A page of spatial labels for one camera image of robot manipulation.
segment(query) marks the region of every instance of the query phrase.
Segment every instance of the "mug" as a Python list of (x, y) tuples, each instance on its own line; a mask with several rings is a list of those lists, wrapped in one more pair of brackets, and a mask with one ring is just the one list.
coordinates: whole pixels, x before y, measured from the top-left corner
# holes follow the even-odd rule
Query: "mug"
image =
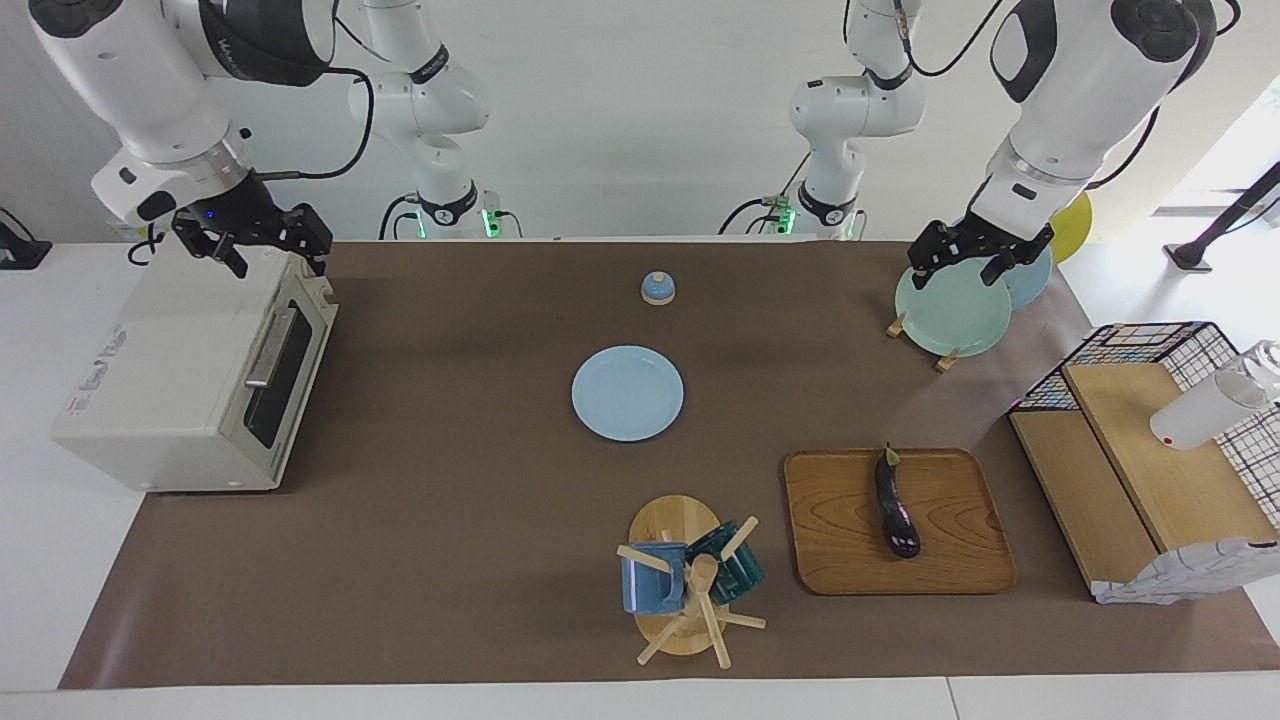
[(685, 550), (682, 542), (636, 542), (632, 550), (666, 560), (672, 573), (622, 559), (622, 609), (632, 615), (675, 615), (685, 609)]
[(764, 570), (755, 560), (751, 548), (742, 543), (728, 560), (721, 560), (719, 553), (737, 534), (737, 523), (730, 520), (705, 536), (698, 538), (685, 552), (685, 560), (692, 562), (699, 555), (710, 555), (719, 562), (716, 584), (712, 585), (712, 602), (728, 605), (755, 589), (764, 579)]

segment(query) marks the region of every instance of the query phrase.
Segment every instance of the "wooden board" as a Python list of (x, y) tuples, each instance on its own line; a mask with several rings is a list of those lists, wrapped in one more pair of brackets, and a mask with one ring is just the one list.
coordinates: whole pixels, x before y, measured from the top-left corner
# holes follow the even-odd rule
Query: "wooden board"
[(1216, 443), (1181, 451), (1151, 433), (1151, 416), (1181, 392), (1162, 365), (1075, 365), (1066, 369), (1066, 382), (1161, 551), (1276, 538)]
[(963, 450), (899, 450), (922, 552), (890, 552), (876, 506), (883, 450), (797, 452), (785, 473), (800, 580), (817, 594), (993, 594), (1018, 584), (987, 478)]
[(1129, 583), (1160, 555), (1084, 414), (1015, 413), (1009, 420), (1036, 468), (1087, 585)]
[[(627, 542), (660, 542), (663, 530), (672, 542), (692, 543), (695, 539), (714, 530), (721, 524), (712, 512), (698, 500), (685, 495), (667, 495), (659, 497), (636, 512), (631, 520), (631, 530), (627, 533)], [(636, 626), (645, 642), (662, 633), (662, 629), (671, 621), (671, 615), (636, 615)], [(726, 624), (721, 623), (721, 633)], [(667, 655), (698, 655), (712, 647), (712, 634), (707, 632), (707, 625), (701, 621), (689, 621), (671, 635), (671, 639), (662, 643), (662, 652)]]

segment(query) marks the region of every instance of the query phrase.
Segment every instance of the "wooden peg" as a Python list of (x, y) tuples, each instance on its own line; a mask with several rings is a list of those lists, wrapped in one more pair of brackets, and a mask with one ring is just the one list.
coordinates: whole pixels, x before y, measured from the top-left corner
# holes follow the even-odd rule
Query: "wooden peg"
[(952, 368), (952, 365), (956, 364), (956, 360), (959, 359), (960, 359), (960, 348), (957, 347), (952, 350), (950, 355), (947, 355), (942, 360), (938, 360), (938, 364), (934, 365), (933, 368), (940, 373), (946, 373)]
[(900, 337), (902, 334), (902, 323), (906, 322), (906, 313), (902, 313), (893, 320), (893, 324), (884, 331), (888, 337)]
[(645, 568), (653, 568), (654, 570), (658, 570), (659, 573), (666, 573), (668, 575), (673, 574), (673, 571), (671, 569), (671, 565), (667, 564), (666, 560), (662, 560), (659, 557), (654, 557), (652, 555), (640, 552), (639, 550), (636, 550), (634, 547), (620, 544), (618, 546), (618, 557), (626, 557), (627, 560), (631, 560), (631, 561), (634, 561), (634, 562), (636, 562), (639, 565), (644, 565)]
[(763, 630), (767, 621), (764, 618), (751, 618), (748, 615), (736, 615), (722, 607), (716, 609), (716, 619), (721, 623), (728, 623), (730, 625), (741, 625), (744, 628), (755, 628), (756, 630)]
[(733, 533), (732, 538), (730, 538), (728, 544), (724, 546), (724, 550), (721, 551), (721, 560), (727, 562), (730, 557), (733, 557), (733, 553), (737, 552), (737, 548), (742, 547), (742, 543), (746, 542), (746, 536), (751, 534), (751, 530), (754, 530), (755, 527), (759, 524), (760, 521), (755, 519), (755, 515), (748, 518), (746, 521), (742, 523), (742, 527), (739, 528), (736, 533)]
[(640, 665), (648, 665), (649, 661), (653, 660), (653, 656), (658, 655), (658, 651), (662, 650), (662, 646), (667, 644), (667, 641), (669, 641), (671, 637), (676, 634), (676, 630), (680, 629), (681, 623), (684, 623), (685, 620), (686, 618), (684, 615), (677, 615), (672, 618), (671, 623), (667, 623), (667, 625), (662, 629), (662, 632), (658, 633), (658, 637), (653, 638), (653, 642), (649, 643), (649, 647), (644, 648), (644, 652), (641, 652), (636, 657), (636, 662), (639, 662)]
[(708, 594), (716, 582), (717, 571), (719, 571), (719, 564), (710, 555), (699, 555), (694, 560), (694, 594), (698, 596), (707, 632), (712, 635), (716, 661), (719, 662), (721, 670), (728, 670), (733, 666), (733, 661), (728, 657), (728, 647), (724, 646), (724, 637), (719, 632), (719, 620), (716, 618), (716, 606), (712, 605), (712, 598)]

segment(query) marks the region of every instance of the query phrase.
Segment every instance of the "eggplant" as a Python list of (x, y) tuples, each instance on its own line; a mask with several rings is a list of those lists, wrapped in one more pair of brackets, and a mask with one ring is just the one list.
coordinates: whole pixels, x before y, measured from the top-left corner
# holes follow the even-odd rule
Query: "eggplant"
[(897, 495), (897, 466), (901, 457), (888, 445), (876, 462), (876, 505), (879, 507), (881, 529), (884, 542), (893, 555), (910, 560), (920, 555), (920, 534), (911, 524), (902, 500)]

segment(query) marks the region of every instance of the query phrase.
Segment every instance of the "yellow plate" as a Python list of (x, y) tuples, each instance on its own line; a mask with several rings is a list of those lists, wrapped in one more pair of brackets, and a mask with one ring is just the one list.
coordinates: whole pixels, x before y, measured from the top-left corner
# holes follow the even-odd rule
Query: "yellow plate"
[(1065, 210), (1053, 215), (1050, 225), (1053, 227), (1053, 242), (1050, 243), (1053, 261), (1062, 263), (1075, 255), (1093, 228), (1093, 202), (1089, 201), (1089, 193), (1082, 192)]

